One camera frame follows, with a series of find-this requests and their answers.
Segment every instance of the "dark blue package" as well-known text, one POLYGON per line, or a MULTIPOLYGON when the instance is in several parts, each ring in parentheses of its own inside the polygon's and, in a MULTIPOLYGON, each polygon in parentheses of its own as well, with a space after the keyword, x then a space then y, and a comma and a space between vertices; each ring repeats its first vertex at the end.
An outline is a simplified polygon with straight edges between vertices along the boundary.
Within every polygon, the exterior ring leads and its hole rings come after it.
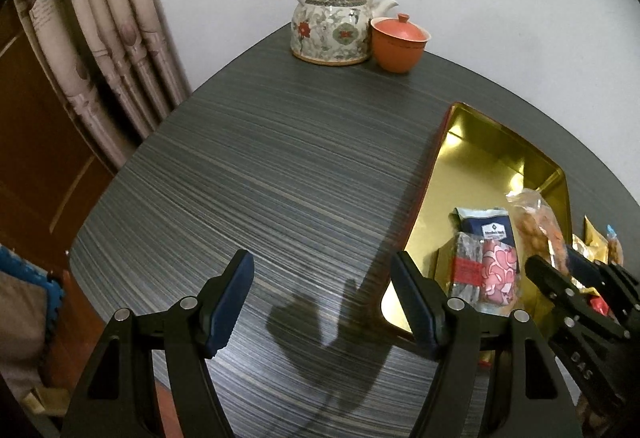
POLYGON ((516 246, 509 213, 505 209, 463 209, 456 208, 460 218, 460 230, 467 234, 475 234, 486 240, 502 241, 516 246))

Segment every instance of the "curtain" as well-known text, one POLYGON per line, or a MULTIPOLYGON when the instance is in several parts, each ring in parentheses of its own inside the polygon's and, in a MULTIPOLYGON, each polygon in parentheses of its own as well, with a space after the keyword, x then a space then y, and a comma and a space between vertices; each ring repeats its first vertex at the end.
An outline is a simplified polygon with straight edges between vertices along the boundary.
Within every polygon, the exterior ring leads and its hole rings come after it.
POLYGON ((190 94, 154 0, 14 0, 53 89, 115 169, 190 94))

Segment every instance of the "ceramic teapot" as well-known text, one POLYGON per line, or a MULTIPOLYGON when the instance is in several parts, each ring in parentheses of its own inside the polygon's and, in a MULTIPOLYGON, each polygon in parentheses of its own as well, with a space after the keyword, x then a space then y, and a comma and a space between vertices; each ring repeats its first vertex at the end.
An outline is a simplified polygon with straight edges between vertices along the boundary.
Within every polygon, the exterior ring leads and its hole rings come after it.
POLYGON ((296 57, 345 66, 371 55, 369 21, 397 5, 395 0, 298 0, 291 20, 291 51, 296 57))

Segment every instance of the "orange lidded bowl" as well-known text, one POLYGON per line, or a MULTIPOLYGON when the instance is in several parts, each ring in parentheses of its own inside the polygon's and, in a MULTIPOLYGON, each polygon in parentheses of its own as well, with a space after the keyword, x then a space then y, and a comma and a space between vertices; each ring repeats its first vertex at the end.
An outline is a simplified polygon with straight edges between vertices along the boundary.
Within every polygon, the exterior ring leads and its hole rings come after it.
POLYGON ((398 19, 376 17, 371 20, 371 47, 380 66, 393 73, 405 73, 422 57, 431 35, 424 28, 409 22, 407 14, 398 19))

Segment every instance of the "tabletop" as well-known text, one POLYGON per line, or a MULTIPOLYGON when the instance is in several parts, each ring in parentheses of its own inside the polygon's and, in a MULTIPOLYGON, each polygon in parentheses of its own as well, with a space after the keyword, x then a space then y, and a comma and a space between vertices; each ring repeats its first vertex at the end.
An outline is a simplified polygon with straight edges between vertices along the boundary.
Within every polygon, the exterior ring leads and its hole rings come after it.
MULTIPOLYGON (((108 320, 197 293, 246 248, 254 284, 209 361, 236 436, 408 436, 436 364, 398 346, 370 307, 455 101, 562 166, 574 232, 587 214, 638 254, 639 206, 532 105, 429 53, 401 76, 373 61, 305 63, 289 52, 287 25, 201 85, 130 158, 80 230, 72 272, 108 320)), ((163 357, 154 363, 168 385, 163 357)), ((476 383, 466 436, 478 431, 486 375, 476 383)))

